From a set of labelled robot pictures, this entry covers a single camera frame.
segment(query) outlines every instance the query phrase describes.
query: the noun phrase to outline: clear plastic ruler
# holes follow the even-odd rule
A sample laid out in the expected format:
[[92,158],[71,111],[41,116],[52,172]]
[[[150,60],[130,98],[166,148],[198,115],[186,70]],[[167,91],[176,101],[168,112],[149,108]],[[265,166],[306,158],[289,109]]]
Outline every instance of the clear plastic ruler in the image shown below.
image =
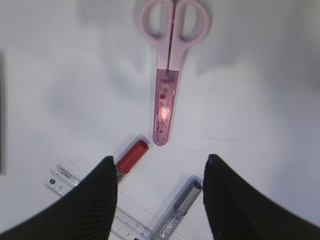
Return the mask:
[[[83,171],[83,168],[81,169],[79,166],[76,167],[78,168],[77,170],[75,170],[74,162],[63,166],[62,164],[57,164],[49,171],[44,185],[58,196],[63,197],[72,188],[76,187],[89,172],[88,170]],[[81,177],[75,176],[75,172],[81,173]],[[151,229],[157,221],[158,219],[152,214],[119,192],[109,240],[149,240]],[[174,233],[170,239],[186,240],[177,233]]]

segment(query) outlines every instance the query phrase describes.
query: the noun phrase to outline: marker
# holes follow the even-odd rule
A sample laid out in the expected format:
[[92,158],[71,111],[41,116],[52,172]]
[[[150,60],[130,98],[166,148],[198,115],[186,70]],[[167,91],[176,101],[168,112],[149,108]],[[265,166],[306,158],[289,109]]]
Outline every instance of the marker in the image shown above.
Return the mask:
[[119,183],[127,175],[140,158],[148,151],[148,144],[143,141],[137,141],[132,148],[117,162],[116,177]]

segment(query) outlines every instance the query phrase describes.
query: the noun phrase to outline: scissors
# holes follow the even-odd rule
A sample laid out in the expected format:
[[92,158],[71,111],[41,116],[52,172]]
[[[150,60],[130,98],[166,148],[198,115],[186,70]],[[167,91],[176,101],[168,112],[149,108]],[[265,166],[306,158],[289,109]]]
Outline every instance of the scissors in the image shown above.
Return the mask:
[[[165,30],[160,36],[150,26],[151,10],[158,3],[167,7]],[[187,5],[194,7],[199,20],[195,27],[197,34],[192,38],[182,35]],[[210,13],[198,0],[147,0],[142,6],[139,27],[157,50],[153,141],[158,146],[165,145],[169,139],[178,79],[187,50],[207,35],[210,26]]]

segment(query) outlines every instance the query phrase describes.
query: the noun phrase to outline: glitter pen barrel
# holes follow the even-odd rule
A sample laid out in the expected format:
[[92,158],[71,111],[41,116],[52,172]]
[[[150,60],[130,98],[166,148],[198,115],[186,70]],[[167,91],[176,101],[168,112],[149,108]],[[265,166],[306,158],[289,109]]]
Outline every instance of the glitter pen barrel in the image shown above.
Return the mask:
[[172,207],[162,216],[155,230],[152,231],[150,240],[168,240],[181,223],[188,210],[202,191],[202,184],[198,177],[191,176]]

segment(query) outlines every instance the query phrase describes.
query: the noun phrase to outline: printed numbers on ruler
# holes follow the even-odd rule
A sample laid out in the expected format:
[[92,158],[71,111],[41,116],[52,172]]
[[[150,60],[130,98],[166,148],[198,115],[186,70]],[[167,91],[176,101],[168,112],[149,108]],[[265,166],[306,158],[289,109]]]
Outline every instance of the printed numbers on ruler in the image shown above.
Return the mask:
[[147,240],[150,232],[146,226],[124,210],[119,207],[116,208],[110,240]]
[[72,188],[79,184],[79,180],[60,165],[50,170],[50,176],[45,186],[60,197],[66,195]]

